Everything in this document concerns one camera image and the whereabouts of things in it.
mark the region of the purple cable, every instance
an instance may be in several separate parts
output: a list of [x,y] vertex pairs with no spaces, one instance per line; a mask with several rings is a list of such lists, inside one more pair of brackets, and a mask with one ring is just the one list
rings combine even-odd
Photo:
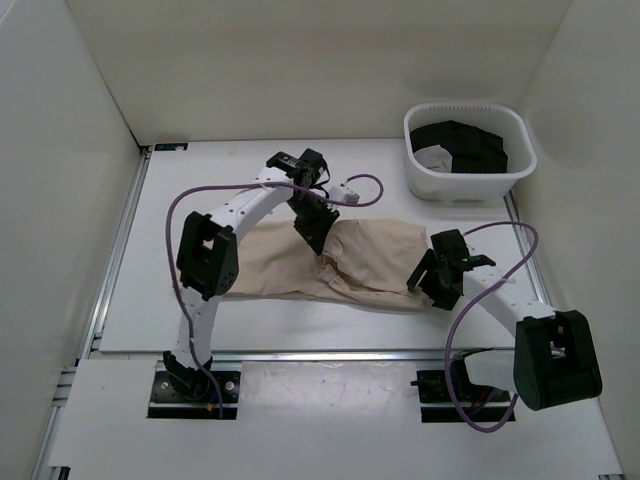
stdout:
[[517,271],[520,267],[522,267],[525,263],[527,263],[527,261],[533,256],[536,248],[538,248],[539,236],[538,236],[537,230],[533,226],[529,225],[528,223],[523,223],[523,222],[504,221],[504,222],[487,223],[485,225],[472,228],[468,232],[465,232],[465,235],[469,235],[479,230],[484,230],[485,228],[497,227],[501,225],[519,226],[529,230],[533,235],[533,243],[531,244],[531,248],[529,249],[527,254],[522,258],[522,260],[516,263],[500,280],[498,280],[498,282],[491,285],[485,291],[483,291],[478,296],[473,298],[467,305],[465,305],[465,307],[460,311],[460,313],[456,317],[455,321],[453,322],[453,325],[451,325],[451,330],[449,330],[449,335],[447,336],[447,343],[444,348],[444,377],[447,384],[447,391],[449,392],[449,396],[451,397],[453,406],[458,412],[458,415],[460,415],[460,418],[462,418],[467,425],[469,425],[471,428],[481,433],[496,432],[500,430],[507,423],[507,421],[509,420],[509,417],[513,414],[513,409],[515,408],[516,403],[518,402],[518,394],[516,393],[513,395],[513,398],[511,399],[511,403],[509,404],[507,411],[505,412],[503,417],[500,419],[500,421],[498,421],[498,423],[491,425],[490,427],[481,427],[480,425],[475,423],[473,420],[471,420],[469,415],[467,415],[467,412],[464,411],[464,408],[460,404],[460,401],[456,397],[456,392],[455,392],[455,389],[453,388],[453,379],[451,378],[451,350],[453,346],[453,337],[455,336],[456,331],[458,330],[458,327],[462,323],[462,320],[464,319],[465,315],[469,313],[469,311],[477,303],[479,303],[483,298],[489,296],[491,293],[498,290],[504,283],[506,283],[509,277],[513,275],[515,271]]
[[169,205],[169,209],[167,210],[165,226],[164,226],[164,239],[165,239],[165,244],[167,248],[167,259],[169,260],[169,273],[171,274],[171,285],[173,286],[173,292],[176,296],[176,299],[178,300],[178,305],[180,305],[180,310],[182,310],[182,313],[187,319],[187,323],[189,325],[189,352],[191,353],[191,357],[193,358],[193,363],[195,363],[198,369],[206,375],[206,377],[211,381],[211,383],[213,383],[213,387],[215,388],[216,395],[218,396],[220,418],[222,418],[222,410],[223,410],[222,391],[220,390],[220,384],[218,383],[216,378],[213,376],[213,374],[209,371],[209,369],[204,368],[204,366],[200,363],[200,361],[198,360],[198,357],[196,356],[195,348],[193,346],[193,319],[191,318],[191,315],[187,310],[187,305],[184,303],[184,299],[182,298],[182,294],[180,293],[180,283],[178,281],[178,274],[176,272],[176,267],[175,267],[175,260],[173,256],[173,246],[171,245],[171,221],[173,219],[173,212],[175,211],[178,204],[185,197],[188,197],[189,195],[192,195],[194,193],[208,192],[208,191],[214,191],[214,190],[254,190],[254,189],[263,188],[263,187],[290,188],[292,190],[305,192],[311,195],[312,197],[316,197],[318,200],[322,200],[324,203],[342,206],[342,207],[369,207],[374,203],[377,203],[380,200],[380,198],[382,198],[382,195],[384,193],[384,185],[382,184],[382,181],[380,181],[380,179],[374,175],[371,175],[368,173],[361,173],[359,175],[354,175],[352,177],[347,178],[344,184],[346,185],[350,181],[356,180],[358,178],[369,178],[378,184],[378,187],[379,187],[378,195],[373,200],[365,203],[351,204],[346,202],[339,202],[337,200],[327,199],[322,195],[318,195],[317,193],[309,190],[308,188],[299,187],[298,185],[292,185],[286,182],[265,182],[265,183],[244,183],[244,184],[237,184],[237,185],[203,185],[201,187],[194,187],[182,192],[180,195],[174,198],[173,202],[171,202],[171,205]]

